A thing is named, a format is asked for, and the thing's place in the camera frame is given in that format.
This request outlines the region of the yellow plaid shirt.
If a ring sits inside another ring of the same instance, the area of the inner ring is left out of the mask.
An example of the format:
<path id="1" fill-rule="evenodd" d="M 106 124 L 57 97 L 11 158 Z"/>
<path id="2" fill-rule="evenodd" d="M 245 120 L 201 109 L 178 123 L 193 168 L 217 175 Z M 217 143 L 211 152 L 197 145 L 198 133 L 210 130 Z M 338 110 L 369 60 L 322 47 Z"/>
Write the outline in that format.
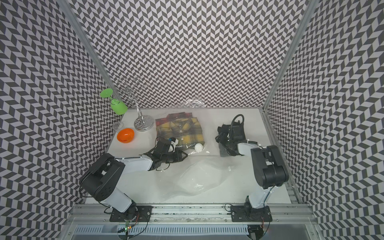
<path id="1" fill-rule="evenodd" d="M 205 145 L 203 129 L 197 118 L 180 118 L 157 126 L 157 136 L 178 140 L 177 148 L 192 149 L 196 144 Z"/>

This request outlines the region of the clear plastic vacuum bag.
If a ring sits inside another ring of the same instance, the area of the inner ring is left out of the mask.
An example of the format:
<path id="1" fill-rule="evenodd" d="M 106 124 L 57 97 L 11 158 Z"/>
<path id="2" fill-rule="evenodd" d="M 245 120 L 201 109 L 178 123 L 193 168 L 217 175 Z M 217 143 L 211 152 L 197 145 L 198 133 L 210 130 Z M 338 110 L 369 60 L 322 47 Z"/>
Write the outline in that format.
<path id="1" fill-rule="evenodd" d="M 237 169 L 236 159 L 221 150 L 217 128 L 226 124 L 224 110 L 166 109 L 154 115 L 157 139 L 171 143 L 167 163 L 157 169 L 165 200 L 198 196 L 215 190 Z"/>

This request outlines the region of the red black plaid shirt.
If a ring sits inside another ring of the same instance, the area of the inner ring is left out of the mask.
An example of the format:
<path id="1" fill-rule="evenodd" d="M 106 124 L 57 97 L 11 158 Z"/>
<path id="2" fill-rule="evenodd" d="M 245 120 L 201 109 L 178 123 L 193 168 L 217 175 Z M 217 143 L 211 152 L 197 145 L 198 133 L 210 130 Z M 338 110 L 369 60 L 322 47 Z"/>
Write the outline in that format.
<path id="1" fill-rule="evenodd" d="M 156 126 L 158 127 L 172 120 L 191 118 L 191 117 L 193 117 L 193 114 L 186 113 L 186 112 L 168 114 L 165 118 L 156 119 Z"/>

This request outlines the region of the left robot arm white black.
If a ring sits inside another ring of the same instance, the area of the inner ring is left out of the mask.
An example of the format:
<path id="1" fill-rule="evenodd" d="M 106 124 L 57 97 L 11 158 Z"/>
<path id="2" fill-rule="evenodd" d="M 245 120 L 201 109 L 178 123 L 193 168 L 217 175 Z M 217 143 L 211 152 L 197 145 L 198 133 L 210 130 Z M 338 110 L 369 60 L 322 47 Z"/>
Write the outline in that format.
<path id="1" fill-rule="evenodd" d="M 155 171 L 161 164 L 182 162 L 188 154 L 176 147 L 175 140 L 159 139 L 152 149 L 138 157 L 117 158 L 105 153 L 82 176 L 80 187 L 114 211 L 126 216 L 134 215 L 138 212 L 136 203 L 117 187 L 121 176 Z"/>

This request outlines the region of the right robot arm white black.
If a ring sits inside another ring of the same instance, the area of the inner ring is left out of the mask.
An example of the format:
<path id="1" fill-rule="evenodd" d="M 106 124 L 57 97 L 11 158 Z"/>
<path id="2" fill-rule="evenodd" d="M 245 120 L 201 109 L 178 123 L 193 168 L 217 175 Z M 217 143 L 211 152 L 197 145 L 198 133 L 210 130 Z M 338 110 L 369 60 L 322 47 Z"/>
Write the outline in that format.
<path id="1" fill-rule="evenodd" d="M 289 180 L 289 173 L 279 148 L 275 145 L 263 147 L 246 139 L 244 124 L 239 121 L 218 127 L 215 140 L 229 156 L 251 158 L 256 182 L 263 192 L 247 196 L 244 207 L 247 215 L 264 209 L 273 190 Z"/>

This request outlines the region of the chrome glass holder stand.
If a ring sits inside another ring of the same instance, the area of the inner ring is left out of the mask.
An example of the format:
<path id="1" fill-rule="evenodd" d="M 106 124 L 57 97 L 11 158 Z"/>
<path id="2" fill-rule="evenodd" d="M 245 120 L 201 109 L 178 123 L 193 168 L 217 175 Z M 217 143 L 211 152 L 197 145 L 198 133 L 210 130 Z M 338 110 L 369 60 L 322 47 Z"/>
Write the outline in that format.
<path id="1" fill-rule="evenodd" d="M 138 117 L 134 121 L 135 129 L 139 132 L 150 130 L 155 124 L 155 119 L 149 115 L 144 115 L 139 105 L 139 93 L 148 89 L 142 78 L 139 76 L 119 78 L 117 80 L 117 89 L 120 101 L 126 106 L 130 104 L 137 110 Z"/>

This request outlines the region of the orange plastic bowl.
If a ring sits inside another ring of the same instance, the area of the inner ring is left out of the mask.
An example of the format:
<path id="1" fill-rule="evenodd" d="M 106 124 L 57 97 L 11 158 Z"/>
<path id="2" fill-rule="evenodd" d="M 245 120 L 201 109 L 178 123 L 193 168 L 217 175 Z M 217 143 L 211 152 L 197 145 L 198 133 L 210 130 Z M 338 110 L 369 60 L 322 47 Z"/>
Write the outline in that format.
<path id="1" fill-rule="evenodd" d="M 135 137 L 135 131 L 130 128 L 122 129 L 117 134 L 117 140 L 123 144 L 132 142 L 134 137 Z"/>

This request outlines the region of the green plastic wine glass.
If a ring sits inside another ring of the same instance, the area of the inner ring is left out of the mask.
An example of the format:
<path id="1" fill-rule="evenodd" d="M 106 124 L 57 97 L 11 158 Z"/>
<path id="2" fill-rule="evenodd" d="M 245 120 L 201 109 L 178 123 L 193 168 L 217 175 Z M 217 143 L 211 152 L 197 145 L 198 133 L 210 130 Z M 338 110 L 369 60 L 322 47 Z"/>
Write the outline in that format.
<path id="1" fill-rule="evenodd" d="M 124 115 L 127 112 L 128 107 L 124 102 L 113 97 L 113 94 L 114 94 L 113 89 L 108 88 L 101 91 L 100 97 L 103 99 L 110 100 L 110 107 L 116 115 L 118 116 Z"/>

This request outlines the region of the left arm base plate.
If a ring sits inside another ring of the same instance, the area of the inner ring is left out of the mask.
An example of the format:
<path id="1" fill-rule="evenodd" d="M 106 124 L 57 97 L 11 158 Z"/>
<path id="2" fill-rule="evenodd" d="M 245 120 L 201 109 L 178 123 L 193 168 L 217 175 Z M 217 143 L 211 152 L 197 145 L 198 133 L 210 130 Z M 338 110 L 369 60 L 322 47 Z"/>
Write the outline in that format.
<path id="1" fill-rule="evenodd" d="M 148 222 L 152 215 L 153 206 L 143 205 L 134 206 L 131 205 L 124 213 L 119 212 L 115 208 L 112 208 L 110 215 L 110 222 L 133 222 L 141 223 Z"/>

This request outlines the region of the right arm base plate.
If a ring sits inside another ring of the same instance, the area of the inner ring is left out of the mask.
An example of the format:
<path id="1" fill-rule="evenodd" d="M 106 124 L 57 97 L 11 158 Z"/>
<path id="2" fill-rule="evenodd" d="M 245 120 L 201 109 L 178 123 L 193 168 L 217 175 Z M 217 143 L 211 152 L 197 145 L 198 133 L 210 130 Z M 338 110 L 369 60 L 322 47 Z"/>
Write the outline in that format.
<path id="1" fill-rule="evenodd" d="M 245 206 L 230 206 L 232 222 L 265 222 L 273 221 L 269 206 L 259 209 L 247 209 Z"/>

